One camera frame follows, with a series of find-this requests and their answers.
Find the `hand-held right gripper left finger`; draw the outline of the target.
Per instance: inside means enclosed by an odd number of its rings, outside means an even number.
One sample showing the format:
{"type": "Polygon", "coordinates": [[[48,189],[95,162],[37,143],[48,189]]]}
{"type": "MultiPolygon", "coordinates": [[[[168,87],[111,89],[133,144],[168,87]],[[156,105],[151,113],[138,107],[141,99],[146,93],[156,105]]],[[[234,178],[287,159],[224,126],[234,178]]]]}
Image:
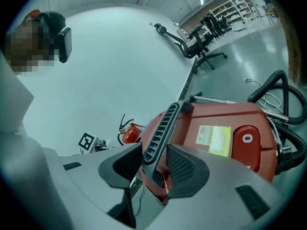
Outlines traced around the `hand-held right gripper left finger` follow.
{"type": "Polygon", "coordinates": [[[130,184],[142,162],[142,143],[105,151],[60,157],[81,193],[115,220],[136,227],[130,184]]]}

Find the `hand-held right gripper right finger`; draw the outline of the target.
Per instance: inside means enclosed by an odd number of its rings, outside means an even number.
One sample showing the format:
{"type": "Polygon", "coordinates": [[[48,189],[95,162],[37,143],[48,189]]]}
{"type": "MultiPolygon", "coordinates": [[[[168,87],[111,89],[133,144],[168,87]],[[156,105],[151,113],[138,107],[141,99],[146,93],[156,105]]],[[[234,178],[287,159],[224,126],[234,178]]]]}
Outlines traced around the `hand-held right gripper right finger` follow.
{"type": "Polygon", "coordinates": [[[146,230],[263,230],[279,214],[282,195],[244,164],[168,145],[172,188],[146,230]]]}

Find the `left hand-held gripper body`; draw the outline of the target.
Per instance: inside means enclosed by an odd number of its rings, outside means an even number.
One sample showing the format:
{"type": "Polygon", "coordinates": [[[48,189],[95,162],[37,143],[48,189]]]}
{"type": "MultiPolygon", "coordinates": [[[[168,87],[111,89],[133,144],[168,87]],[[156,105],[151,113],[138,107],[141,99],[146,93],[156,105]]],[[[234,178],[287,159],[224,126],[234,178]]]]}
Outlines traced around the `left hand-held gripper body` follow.
{"type": "Polygon", "coordinates": [[[105,150],[106,142],[97,136],[85,132],[81,137],[78,146],[81,154],[88,154],[105,150]]]}

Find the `red vacuum cleaner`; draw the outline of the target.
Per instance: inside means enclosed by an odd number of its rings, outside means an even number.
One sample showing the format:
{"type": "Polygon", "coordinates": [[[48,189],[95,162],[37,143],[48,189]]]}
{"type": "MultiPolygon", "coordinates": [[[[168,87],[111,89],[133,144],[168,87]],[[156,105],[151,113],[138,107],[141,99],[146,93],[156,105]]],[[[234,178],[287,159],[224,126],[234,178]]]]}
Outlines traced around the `red vacuum cleaner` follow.
{"type": "Polygon", "coordinates": [[[173,177],[166,165],[165,149],[158,149],[161,136],[168,144],[181,145],[235,159],[268,182],[273,181],[277,155],[273,133],[265,113],[253,103],[171,104],[145,128],[145,187],[163,204],[173,177]]]}

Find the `red fire extinguisher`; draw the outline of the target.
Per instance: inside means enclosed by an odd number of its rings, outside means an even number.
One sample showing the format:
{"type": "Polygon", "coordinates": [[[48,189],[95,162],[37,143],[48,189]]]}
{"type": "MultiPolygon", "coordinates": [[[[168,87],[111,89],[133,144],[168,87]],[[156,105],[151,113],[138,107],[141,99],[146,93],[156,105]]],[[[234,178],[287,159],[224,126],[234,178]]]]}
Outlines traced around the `red fire extinguisher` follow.
{"type": "Polygon", "coordinates": [[[130,143],[135,143],[140,140],[141,133],[145,129],[145,126],[134,123],[134,119],[130,119],[126,123],[123,123],[124,117],[125,115],[123,115],[121,119],[117,135],[118,142],[122,146],[130,143]]]}

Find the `person's white shirt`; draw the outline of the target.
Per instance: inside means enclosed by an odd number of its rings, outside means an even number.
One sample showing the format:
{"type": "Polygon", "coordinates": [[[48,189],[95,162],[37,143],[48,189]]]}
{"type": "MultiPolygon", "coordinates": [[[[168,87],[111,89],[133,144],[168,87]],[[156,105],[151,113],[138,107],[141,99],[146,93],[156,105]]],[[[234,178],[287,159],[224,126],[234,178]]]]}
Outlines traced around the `person's white shirt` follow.
{"type": "Polygon", "coordinates": [[[33,98],[0,51],[0,176],[40,228],[72,230],[43,149],[23,126],[33,98]]]}

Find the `metal vacuum wand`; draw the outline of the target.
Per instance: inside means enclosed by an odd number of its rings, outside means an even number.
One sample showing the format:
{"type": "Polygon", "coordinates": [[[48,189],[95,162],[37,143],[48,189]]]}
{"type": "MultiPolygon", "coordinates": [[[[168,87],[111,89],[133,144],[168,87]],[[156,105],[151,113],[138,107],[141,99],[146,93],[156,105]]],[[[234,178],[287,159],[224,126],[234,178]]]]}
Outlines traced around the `metal vacuum wand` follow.
{"type": "MultiPolygon", "coordinates": [[[[237,104],[238,102],[235,101],[229,101],[229,100],[221,100],[216,98],[208,98],[208,97],[202,97],[202,92],[198,92],[195,95],[191,95],[189,97],[189,103],[193,103],[196,100],[205,101],[205,102],[211,102],[211,103],[218,103],[218,104],[237,104]]],[[[289,123],[289,117],[283,114],[275,113],[273,111],[264,109],[261,107],[261,110],[266,114],[268,117],[272,117],[275,119],[279,119],[283,121],[284,123],[289,123]]]]}

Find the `black office chair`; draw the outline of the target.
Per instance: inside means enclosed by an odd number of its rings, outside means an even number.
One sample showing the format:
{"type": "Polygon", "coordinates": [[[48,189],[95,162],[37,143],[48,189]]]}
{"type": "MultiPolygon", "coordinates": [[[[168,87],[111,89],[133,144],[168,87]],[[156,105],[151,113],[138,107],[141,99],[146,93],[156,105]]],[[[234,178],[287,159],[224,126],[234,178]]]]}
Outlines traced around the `black office chair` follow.
{"type": "Polygon", "coordinates": [[[199,34],[199,31],[201,30],[200,25],[195,27],[187,37],[187,39],[193,39],[193,38],[196,39],[196,42],[194,42],[190,46],[188,46],[187,43],[183,39],[180,39],[179,37],[169,33],[167,29],[161,24],[156,23],[154,27],[156,28],[156,31],[159,34],[167,35],[173,38],[174,40],[176,40],[178,43],[174,42],[174,44],[179,47],[180,51],[182,52],[185,58],[191,59],[191,58],[194,58],[195,56],[198,57],[196,61],[196,65],[192,67],[192,72],[194,74],[197,73],[198,67],[201,66],[203,62],[207,62],[209,66],[211,67],[211,70],[214,70],[215,66],[210,63],[209,61],[210,58],[215,58],[217,56],[223,56],[224,58],[228,58],[228,55],[225,54],[224,52],[216,53],[216,54],[212,54],[212,53],[207,54],[209,52],[209,49],[207,46],[214,39],[214,36],[212,34],[206,34],[205,37],[201,39],[200,34],[199,34]]]}

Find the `white shelving unit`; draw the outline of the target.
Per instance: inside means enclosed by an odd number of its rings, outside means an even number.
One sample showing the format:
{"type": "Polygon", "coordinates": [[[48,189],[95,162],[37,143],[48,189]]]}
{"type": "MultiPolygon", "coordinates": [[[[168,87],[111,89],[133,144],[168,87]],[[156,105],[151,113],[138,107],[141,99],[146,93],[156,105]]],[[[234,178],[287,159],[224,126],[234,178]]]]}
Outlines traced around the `white shelving unit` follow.
{"type": "Polygon", "coordinates": [[[259,18],[246,0],[228,0],[209,13],[234,32],[247,29],[250,22],[259,18]]]}

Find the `metal frame chair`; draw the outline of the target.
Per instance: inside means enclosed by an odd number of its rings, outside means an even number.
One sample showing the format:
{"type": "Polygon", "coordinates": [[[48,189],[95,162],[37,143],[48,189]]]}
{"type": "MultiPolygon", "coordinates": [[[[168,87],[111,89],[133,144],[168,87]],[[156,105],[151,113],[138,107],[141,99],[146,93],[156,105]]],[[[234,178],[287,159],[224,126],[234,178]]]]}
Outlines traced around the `metal frame chair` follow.
{"type": "Polygon", "coordinates": [[[265,12],[269,25],[274,24],[274,22],[280,23],[279,16],[271,3],[266,5],[265,12]]]}

